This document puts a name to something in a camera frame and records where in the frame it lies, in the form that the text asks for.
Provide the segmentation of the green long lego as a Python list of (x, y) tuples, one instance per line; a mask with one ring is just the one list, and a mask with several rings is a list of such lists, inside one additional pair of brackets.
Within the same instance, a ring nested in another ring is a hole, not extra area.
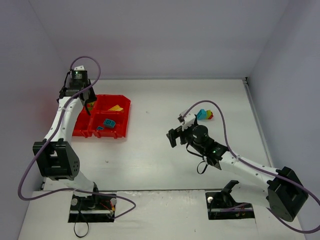
[(95, 101), (88, 103), (88, 104), (86, 105), (86, 106), (87, 106), (87, 109), (88, 109), (89, 111), (92, 111), (93, 108), (94, 108), (95, 103), (96, 103)]

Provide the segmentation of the teal lego block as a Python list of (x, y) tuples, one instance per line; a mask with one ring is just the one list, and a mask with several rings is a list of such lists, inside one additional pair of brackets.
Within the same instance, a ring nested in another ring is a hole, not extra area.
[(201, 110), (197, 113), (196, 117), (197, 117), (197, 119), (198, 119), (199, 121), (201, 121), (201, 120), (206, 120), (206, 119), (207, 119), (207, 111), (204, 110), (204, 109), (201, 109)]

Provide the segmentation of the teal lego brick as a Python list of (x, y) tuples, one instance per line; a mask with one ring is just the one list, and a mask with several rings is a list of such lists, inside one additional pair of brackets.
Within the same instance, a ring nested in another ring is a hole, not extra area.
[(116, 122), (112, 119), (106, 118), (103, 122), (104, 127), (113, 129), (116, 126)]

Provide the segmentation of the yellow long lego plate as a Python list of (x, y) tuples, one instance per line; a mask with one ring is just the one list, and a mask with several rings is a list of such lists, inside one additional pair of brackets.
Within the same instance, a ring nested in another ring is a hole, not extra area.
[(124, 109), (122, 107), (120, 107), (118, 104), (109, 108), (108, 111), (112, 111), (112, 112), (124, 112)]

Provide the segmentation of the green lego cube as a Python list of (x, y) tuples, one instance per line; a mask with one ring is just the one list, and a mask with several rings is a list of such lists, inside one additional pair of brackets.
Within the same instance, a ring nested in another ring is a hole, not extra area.
[(211, 110), (206, 111), (206, 120), (211, 120), (214, 117), (213, 112)]

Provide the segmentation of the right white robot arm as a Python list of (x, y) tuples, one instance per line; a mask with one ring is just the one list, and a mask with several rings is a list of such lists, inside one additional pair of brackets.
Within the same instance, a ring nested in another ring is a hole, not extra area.
[(236, 203), (250, 203), (269, 208), (276, 217), (292, 222), (309, 195), (301, 189), (302, 183), (289, 167), (277, 169), (259, 165), (251, 160), (242, 160), (233, 155), (227, 146), (209, 136), (208, 128), (197, 123), (187, 129), (179, 126), (166, 134), (171, 147), (181, 145), (192, 147), (195, 155), (218, 170), (230, 172), (250, 182), (250, 185), (231, 180), (225, 194)]

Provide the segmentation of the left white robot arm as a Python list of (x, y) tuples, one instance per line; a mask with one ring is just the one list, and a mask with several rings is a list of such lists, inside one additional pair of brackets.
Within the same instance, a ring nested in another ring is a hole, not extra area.
[(33, 153), (40, 174), (52, 181), (74, 189), (75, 195), (87, 198), (99, 191), (97, 184), (89, 180), (80, 171), (80, 159), (71, 145), (76, 122), (82, 110), (91, 115), (87, 104), (97, 100), (93, 88), (80, 92), (91, 84), (88, 72), (80, 65), (70, 71), (71, 80), (68, 87), (63, 87), (58, 98), (58, 109), (51, 128), (43, 141), (33, 144)]

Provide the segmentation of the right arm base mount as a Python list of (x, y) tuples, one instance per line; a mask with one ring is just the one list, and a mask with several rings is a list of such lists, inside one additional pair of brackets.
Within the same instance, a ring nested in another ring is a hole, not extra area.
[(207, 216), (213, 220), (254, 219), (255, 213), (250, 203), (236, 202), (231, 196), (232, 190), (239, 186), (237, 180), (231, 180), (221, 191), (205, 193)]

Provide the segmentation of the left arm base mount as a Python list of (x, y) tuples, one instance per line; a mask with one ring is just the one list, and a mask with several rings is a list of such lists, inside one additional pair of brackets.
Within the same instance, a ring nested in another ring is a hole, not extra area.
[(117, 195), (107, 193), (105, 195), (77, 196), (72, 195), (70, 201), (69, 223), (113, 223)]

